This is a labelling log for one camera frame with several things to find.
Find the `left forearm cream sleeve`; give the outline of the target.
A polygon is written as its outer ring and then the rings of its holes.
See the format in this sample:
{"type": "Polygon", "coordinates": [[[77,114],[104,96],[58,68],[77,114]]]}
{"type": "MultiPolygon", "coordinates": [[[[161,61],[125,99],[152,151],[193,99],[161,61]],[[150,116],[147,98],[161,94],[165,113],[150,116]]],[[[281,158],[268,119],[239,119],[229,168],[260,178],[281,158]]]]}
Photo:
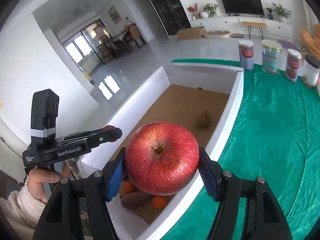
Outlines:
{"type": "Polygon", "coordinates": [[[20,191],[1,198],[1,210],[20,239],[33,239],[37,223],[46,204],[31,195],[26,180],[20,191]]]}

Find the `left hand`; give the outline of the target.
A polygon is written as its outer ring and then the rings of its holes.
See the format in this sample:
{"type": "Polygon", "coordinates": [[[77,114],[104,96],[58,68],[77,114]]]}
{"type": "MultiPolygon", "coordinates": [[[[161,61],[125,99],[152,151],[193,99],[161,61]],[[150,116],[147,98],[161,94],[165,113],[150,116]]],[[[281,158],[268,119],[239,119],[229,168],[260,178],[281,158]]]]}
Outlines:
{"type": "Polygon", "coordinates": [[[64,164],[61,174],[35,166],[28,174],[27,188],[34,198],[46,204],[48,197],[44,191],[43,183],[55,185],[62,177],[69,178],[70,176],[71,171],[67,164],[64,164]]]}

